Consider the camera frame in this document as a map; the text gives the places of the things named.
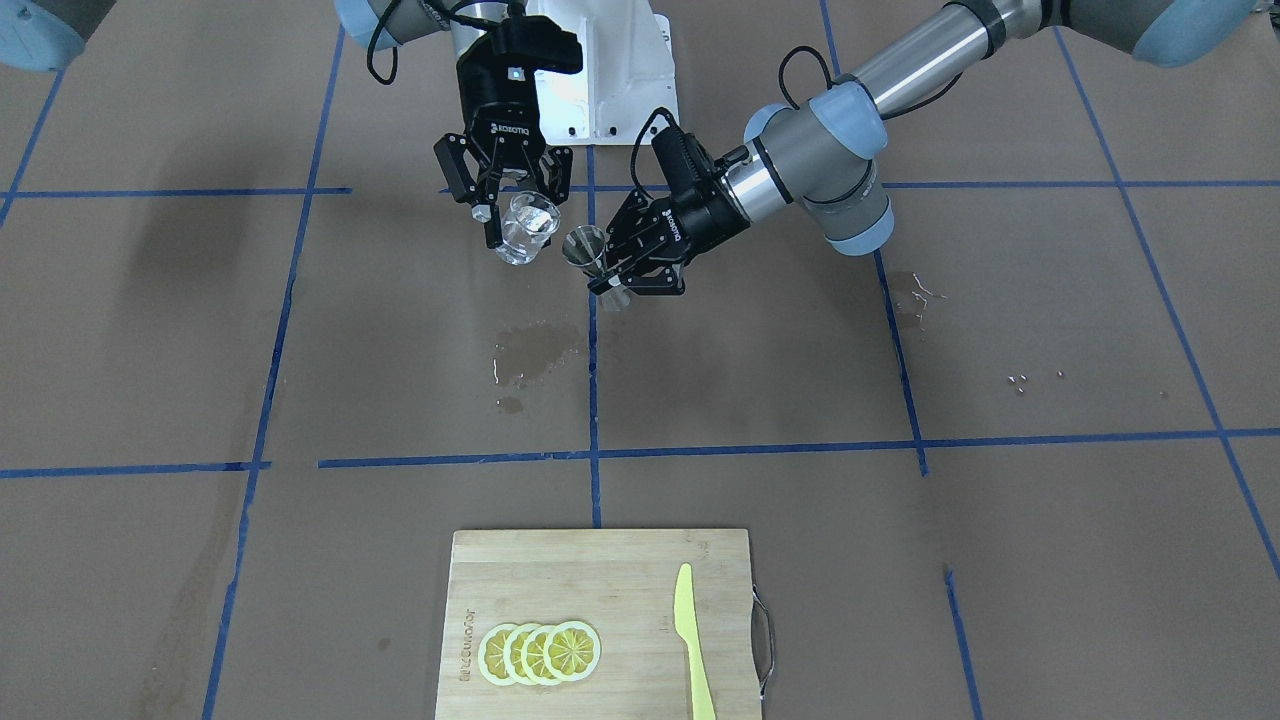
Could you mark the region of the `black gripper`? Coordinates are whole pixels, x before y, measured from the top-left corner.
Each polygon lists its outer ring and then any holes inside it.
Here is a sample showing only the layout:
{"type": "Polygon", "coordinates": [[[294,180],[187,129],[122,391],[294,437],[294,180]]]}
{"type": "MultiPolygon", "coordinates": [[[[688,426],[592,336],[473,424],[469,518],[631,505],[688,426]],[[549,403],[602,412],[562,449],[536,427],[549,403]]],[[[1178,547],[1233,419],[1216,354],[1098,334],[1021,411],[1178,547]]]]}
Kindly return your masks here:
{"type": "Polygon", "coordinates": [[[526,173],[520,188],[559,210],[572,191],[575,155],[567,146],[545,149],[532,69],[461,61],[458,81],[466,136],[444,135],[433,150],[453,200],[483,223],[485,245],[497,251],[503,245],[497,210],[503,173],[526,173]]]}
{"type": "Polygon", "coordinates": [[[620,264],[589,279],[588,290],[595,296],[620,288],[639,296],[684,295],[684,269],[750,224],[726,192],[716,191],[708,199],[698,193],[654,199],[631,190],[605,225],[605,259],[623,263],[655,238],[660,240],[660,249],[640,264],[620,264]],[[653,234],[655,225],[658,234],[653,234]]]}

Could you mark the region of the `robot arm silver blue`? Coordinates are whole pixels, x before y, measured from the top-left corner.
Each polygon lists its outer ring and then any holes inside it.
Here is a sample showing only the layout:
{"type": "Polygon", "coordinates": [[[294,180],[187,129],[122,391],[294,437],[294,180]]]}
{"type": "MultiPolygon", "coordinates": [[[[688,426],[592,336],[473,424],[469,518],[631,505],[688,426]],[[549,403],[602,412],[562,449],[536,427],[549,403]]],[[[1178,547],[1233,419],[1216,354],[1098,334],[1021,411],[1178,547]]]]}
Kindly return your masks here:
{"type": "Polygon", "coordinates": [[[876,159],[887,120],[941,97],[964,70],[1007,41],[1064,27],[1155,67],[1184,67],[1222,44],[1253,1],[951,1],[817,96],[756,111],[744,141],[721,158],[673,120],[653,150],[669,193],[635,186],[605,227],[602,296],[680,295],[691,261],[790,204],[840,254],[861,256],[895,228],[876,159]]]}

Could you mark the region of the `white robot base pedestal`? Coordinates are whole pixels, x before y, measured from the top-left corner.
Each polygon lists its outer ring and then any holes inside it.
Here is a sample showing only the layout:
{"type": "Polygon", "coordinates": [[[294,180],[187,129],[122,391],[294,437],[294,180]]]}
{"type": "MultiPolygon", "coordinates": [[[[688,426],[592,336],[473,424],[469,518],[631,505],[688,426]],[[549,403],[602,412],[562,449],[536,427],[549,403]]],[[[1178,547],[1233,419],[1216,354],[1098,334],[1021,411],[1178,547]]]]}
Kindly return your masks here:
{"type": "Polygon", "coordinates": [[[447,1],[445,9],[490,27],[512,14],[540,31],[575,36],[576,73],[503,69],[520,86],[516,102],[538,100],[541,137],[552,146],[630,145],[655,108],[678,113],[671,27],[648,1],[447,1]]]}

